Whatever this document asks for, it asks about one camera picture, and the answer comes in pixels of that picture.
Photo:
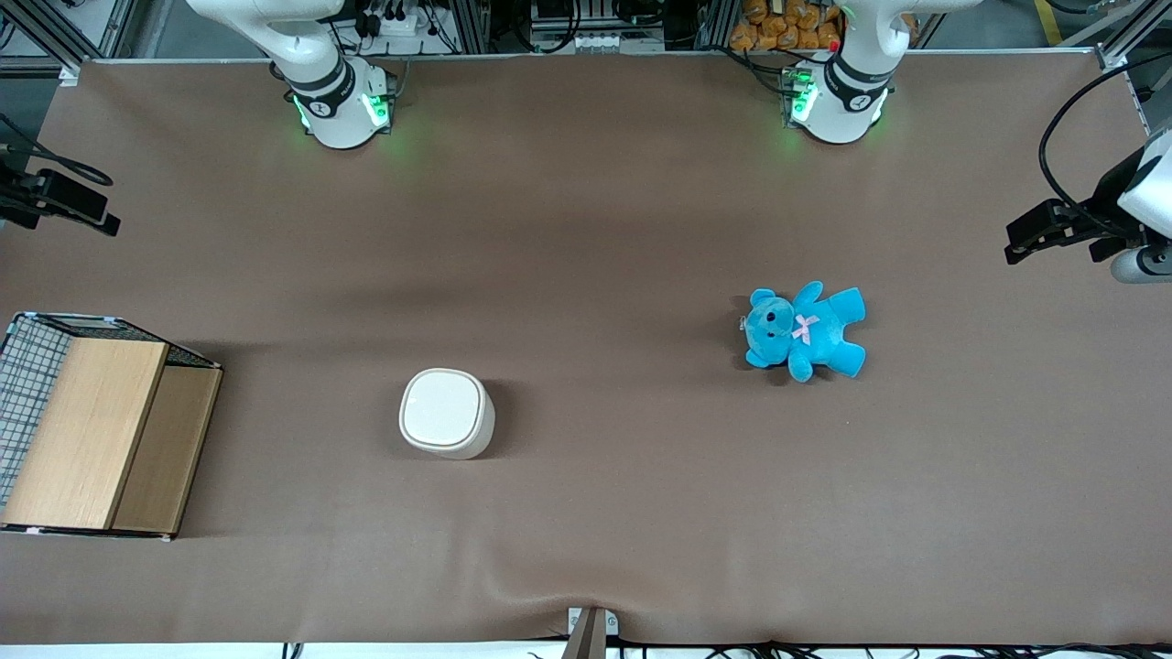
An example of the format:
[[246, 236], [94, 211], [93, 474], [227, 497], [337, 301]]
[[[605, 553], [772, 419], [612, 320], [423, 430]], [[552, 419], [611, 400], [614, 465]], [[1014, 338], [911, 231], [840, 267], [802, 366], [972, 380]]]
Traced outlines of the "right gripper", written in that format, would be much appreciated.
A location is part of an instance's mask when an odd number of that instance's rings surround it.
[[71, 220], [91, 220], [104, 236], [118, 235], [121, 220], [105, 212], [105, 196], [70, 176], [42, 168], [36, 176], [1, 178], [1, 216], [5, 222], [36, 230], [45, 210]]

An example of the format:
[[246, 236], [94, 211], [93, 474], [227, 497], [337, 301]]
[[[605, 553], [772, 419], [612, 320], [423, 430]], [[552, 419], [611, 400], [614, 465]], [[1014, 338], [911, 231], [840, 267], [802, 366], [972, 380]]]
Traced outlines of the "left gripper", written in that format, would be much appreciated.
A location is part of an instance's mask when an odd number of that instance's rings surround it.
[[[1090, 209], [1124, 230], [1130, 242], [1171, 238], [1171, 129], [1151, 134], [1144, 147], [1101, 176]], [[1017, 265], [1045, 249], [1067, 247], [1095, 236], [1095, 222], [1081, 206], [1042, 201], [1007, 225], [1004, 259]]]

